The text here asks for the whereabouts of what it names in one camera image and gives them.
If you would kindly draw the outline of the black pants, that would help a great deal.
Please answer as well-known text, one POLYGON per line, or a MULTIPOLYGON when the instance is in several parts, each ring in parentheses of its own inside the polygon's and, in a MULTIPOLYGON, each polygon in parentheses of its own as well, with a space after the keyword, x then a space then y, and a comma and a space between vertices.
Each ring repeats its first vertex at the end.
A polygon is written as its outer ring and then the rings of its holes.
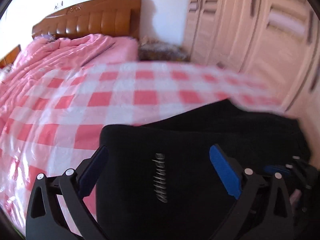
POLYGON ((242 168, 310 159, 298 121, 247 112, 229 100, 143 126, 107 125, 108 162, 96 185, 97 220, 110 239, 212 239, 236 200, 210 158, 218 145, 242 168))

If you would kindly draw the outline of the pink checkered bed sheet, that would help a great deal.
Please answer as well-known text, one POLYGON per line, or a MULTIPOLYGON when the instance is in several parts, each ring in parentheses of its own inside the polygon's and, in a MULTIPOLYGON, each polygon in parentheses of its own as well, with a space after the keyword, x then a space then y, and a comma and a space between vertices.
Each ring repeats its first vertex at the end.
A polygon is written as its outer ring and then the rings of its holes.
POLYGON ((171 62, 18 69, 1 82, 1 208, 25 231, 39 173, 58 176, 97 149, 109 124, 156 122, 230 98, 282 112, 263 82, 216 66, 171 62))

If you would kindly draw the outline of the brown wooden headboard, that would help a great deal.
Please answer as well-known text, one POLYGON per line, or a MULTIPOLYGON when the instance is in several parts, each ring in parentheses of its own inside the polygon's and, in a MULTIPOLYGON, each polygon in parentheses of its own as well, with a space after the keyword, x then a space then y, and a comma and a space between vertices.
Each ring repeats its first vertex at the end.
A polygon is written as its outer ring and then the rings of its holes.
POLYGON ((90 0, 46 16, 32 28, 32 38, 81 38, 89 34, 139 39, 142 0, 90 0))

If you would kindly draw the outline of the pink quilt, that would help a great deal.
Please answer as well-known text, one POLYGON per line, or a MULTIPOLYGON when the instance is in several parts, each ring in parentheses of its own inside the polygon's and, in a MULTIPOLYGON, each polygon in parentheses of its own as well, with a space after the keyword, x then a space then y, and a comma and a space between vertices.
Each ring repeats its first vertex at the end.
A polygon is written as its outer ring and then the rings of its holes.
POLYGON ((89 34, 85 37, 39 36, 19 53, 11 71, 1 79, 1 106, 10 107, 44 74, 55 68, 79 68, 89 63, 138 60, 138 41, 132 37, 89 34))

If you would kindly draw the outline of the light wood wardrobe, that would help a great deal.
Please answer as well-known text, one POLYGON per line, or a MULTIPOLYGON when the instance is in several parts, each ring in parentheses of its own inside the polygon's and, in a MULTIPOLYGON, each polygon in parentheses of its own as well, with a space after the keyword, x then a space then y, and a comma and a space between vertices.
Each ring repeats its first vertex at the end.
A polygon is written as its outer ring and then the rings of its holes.
POLYGON ((283 110, 309 104, 319 20, 308 0, 189 0, 183 49, 191 61, 259 78, 283 110))

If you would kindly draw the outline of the far wooden nightstand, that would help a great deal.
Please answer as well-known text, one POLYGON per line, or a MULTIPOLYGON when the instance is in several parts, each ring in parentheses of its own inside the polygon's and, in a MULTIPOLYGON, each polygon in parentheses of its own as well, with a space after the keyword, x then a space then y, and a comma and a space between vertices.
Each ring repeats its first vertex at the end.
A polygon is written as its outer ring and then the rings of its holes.
POLYGON ((21 46, 17 45, 11 52, 9 52, 7 55, 5 55, 5 57, 1 59, 0 68, 2 69, 9 64, 13 64, 17 56, 19 55, 20 51, 21 46))

